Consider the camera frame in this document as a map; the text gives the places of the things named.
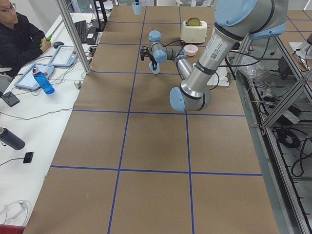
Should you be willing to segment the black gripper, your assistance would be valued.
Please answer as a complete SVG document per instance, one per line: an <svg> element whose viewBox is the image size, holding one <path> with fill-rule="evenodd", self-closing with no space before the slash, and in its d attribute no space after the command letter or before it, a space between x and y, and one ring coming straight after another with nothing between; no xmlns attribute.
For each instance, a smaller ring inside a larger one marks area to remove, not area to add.
<svg viewBox="0 0 312 234"><path fill-rule="evenodd" d="M135 0L135 4L139 5L139 0ZM150 61L152 62L152 69L156 70L157 69L157 63L153 55L150 53L150 50L147 46L142 46L140 49L140 59L141 61L144 61L145 58L149 58Z"/></svg>

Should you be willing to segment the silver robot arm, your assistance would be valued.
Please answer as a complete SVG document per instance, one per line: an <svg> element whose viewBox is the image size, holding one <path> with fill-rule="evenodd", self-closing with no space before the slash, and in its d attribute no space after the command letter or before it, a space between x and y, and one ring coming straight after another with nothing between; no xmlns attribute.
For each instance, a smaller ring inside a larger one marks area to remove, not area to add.
<svg viewBox="0 0 312 234"><path fill-rule="evenodd" d="M250 39L269 39L286 30L288 1L286 0L220 0L214 10L214 31L194 66L182 49L165 47L161 33L149 33L149 46L140 50L141 59L150 59L150 69L158 73L159 64L172 60L182 82L170 91L171 107L178 112L199 111L211 102L207 85L219 65L236 42Z"/></svg>

